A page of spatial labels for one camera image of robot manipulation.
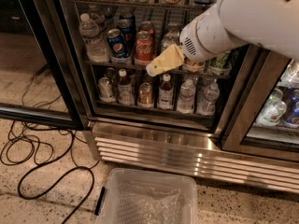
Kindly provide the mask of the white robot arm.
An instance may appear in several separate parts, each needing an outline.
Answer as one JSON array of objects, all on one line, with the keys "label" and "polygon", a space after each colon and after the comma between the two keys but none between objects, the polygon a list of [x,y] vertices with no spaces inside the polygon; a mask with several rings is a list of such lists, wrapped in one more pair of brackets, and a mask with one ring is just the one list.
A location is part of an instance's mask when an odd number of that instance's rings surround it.
[{"label": "white robot arm", "polygon": [[246,44],[299,60],[299,0],[217,0],[146,66],[152,77]]}]

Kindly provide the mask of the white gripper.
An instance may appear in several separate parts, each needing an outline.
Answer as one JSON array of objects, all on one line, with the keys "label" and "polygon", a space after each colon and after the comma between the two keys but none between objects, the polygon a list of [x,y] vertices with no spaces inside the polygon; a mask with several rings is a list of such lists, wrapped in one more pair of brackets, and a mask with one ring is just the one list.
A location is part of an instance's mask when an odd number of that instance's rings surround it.
[{"label": "white gripper", "polygon": [[217,5],[213,5],[187,24],[180,33],[179,42],[180,47],[177,44],[169,46],[146,66],[151,77],[183,65],[185,56],[200,63],[247,44],[225,28]]}]

